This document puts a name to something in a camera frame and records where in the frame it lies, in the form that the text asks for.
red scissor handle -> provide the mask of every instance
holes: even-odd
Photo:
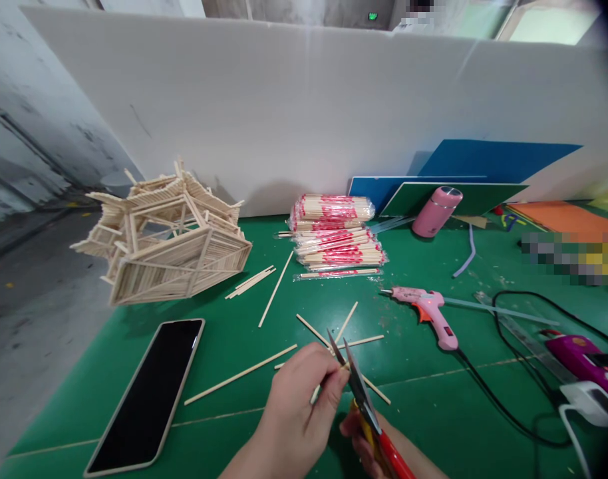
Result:
[[[390,467],[392,467],[399,479],[416,479],[415,475],[406,465],[402,455],[398,452],[384,431],[382,431],[382,435],[379,436],[379,446],[384,457],[390,462]]]

pink thermos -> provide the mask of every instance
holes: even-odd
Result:
[[[432,238],[442,229],[464,195],[450,186],[440,186],[417,215],[412,230],[424,238]]]

metal ruler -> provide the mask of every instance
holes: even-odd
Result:
[[[481,304],[492,306],[492,298],[483,291],[477,291],[474,297]],[[530,353],[539,360],[562,384],[576,383],[577,377],[566,369],[546,347],[530,336],[524,328],[510,316],[499,313],[499,322],[523,344]]]

pink glue gun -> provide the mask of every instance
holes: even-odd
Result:
[[[397,301],[410,303],[419,310],[419,322],[430,321],[437,333],[437,345],[445,351],[456,351],[459,348],[457,336],[452,332],[446,318],[442,315],[439,308],[444,305],[444,297],[441,293],[431,291],[427,293],[425,289],[394,287],[393,289],[382,289]]]

wooden pavilion model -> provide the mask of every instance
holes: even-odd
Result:
[[[71,246],[106,258],[111,305],[191,297],[244,269],[252,245],[237,226],[242,202],[215,197],[181,161],[175,175],[132,181],[124,199],[87,195],[102,202],[102,217]]]

